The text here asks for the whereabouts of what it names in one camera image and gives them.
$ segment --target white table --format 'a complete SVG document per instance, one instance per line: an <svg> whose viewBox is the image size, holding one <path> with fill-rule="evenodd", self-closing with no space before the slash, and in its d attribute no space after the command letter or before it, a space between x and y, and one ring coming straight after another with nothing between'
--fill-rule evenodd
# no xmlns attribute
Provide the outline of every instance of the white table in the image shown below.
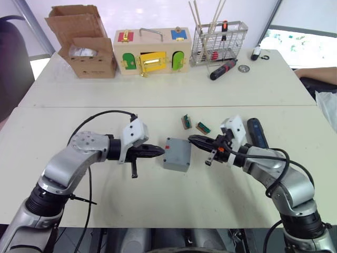
<svg viewBox="0 0 337 253"><path fill-rule="evenodd" d="M315 105L302 83L276 50L263 50L270 60L251 61L241 50L234 69L216 81L206 66L187 73L79 79L54 54L19 106L25 107L183 107L246 105ZM246 64L248 73L237 67Z"/></svg>
<svg viewBox="0 0 337 253"><path fill-rule="evenodd" d="M34 187L49 159L65 147L71 132L88 116L103 108L17 108L0 132L0 223L10 223L18 206ZM200 134L183 130L181 116L188 113L193 124L205 123L212 132L227 117L260 119L270 147L285 149L292 160L311 171L315 199L323 221L337 224L333 186L337 135L315 106L251 106L215 108L125 108L148 125L148 143L165 145L167 137ZM119 133L128 123L126 115L107 114L83 130ZM139 159L138 179L131 179L131 166L106 161L92 166L93 207L89 227L166 228L258 228L270 227L279 214L265 197L264 187L240 168L214 162L204 164L207 153L192 148L187 173L165 170L162 157ZM88 197L88 177L75 194ZM87 204L69 201L61 226L84 226Z"/></svg>

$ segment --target metal handle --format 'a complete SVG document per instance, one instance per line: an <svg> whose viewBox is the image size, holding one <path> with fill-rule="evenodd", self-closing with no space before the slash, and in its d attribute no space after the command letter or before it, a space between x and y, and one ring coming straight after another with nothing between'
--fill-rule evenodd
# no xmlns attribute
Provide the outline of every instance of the metal handle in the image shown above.
<svg viewBox="0 0 337 253"><path fill-rule="evenodd" d="M152 30L152 29L146 29L146 28L140 28L139 29L139 35L142 36L142 31L147 31L147 32L150 32L150 33L156 33L156 34L159 34L160 37L162 38L162 42L163 42L163 34L161 32L158 32L156 30Z"/></svg>

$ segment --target small circuit board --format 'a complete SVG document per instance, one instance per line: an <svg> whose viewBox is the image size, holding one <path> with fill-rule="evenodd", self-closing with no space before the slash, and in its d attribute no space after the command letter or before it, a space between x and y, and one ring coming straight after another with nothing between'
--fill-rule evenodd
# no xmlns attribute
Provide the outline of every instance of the small circuit board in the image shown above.
<svg viewBox="0 0 337 253"><path fill-rule="evenodd" d="M196 128L202 132L203 134L208 134L211 132L211 129L209 129L208 127L206 127L203 123L199 122L197 125L196 125Z"/></svg>
<svg viewBox="0 0 337 253"><path fill-rule="evenodd" d="M192 128L191 118L187 114L182 116L181 121L183 122L184 129Z"/></svg>

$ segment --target cardboard box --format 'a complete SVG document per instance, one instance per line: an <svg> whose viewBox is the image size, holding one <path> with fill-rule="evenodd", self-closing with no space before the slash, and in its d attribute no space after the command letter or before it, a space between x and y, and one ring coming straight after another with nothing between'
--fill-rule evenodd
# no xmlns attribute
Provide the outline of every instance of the cardboard box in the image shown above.
<svg viewBox="0 0 337 253"><path fill-rule="evenodd" d="M75 37L107 38L101 17L94 5L53 6L46 21L61 46L70 45Z"/></svg>
<svg viewBox="0 0 337 253"><path fill-rule="evenodd" d="M73 38L73 45L97 51L96 56L69 56L66 45L58 54L73 68L80 78L113 78L117 63L109 38Z"/></svg>
<svg viewBox="0 0 337 253"><path fill-rule="evenodd" d="M94 5L54 6L46 18L61 49L58 54L80 78L113 78L117 68L112 43ZM69 56L71 45L97 51L96 56Z"/></svg>

